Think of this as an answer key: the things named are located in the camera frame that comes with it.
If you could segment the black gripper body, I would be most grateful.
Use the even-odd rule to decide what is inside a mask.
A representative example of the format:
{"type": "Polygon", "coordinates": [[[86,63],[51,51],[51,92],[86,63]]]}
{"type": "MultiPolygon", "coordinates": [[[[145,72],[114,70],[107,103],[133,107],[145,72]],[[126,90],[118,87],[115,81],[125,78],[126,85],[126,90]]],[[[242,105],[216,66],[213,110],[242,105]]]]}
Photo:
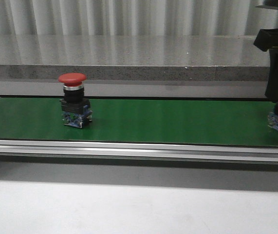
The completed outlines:
{"type": "MultiPolygon", "coordinates": [[[[278,10],[278,0],[263,0],[260,5],[257,5],[257,8],[278,10]]],[[[260,29],[254,45],[264,52],[270,49],[278,49],[278,28],[260,29]]]]}

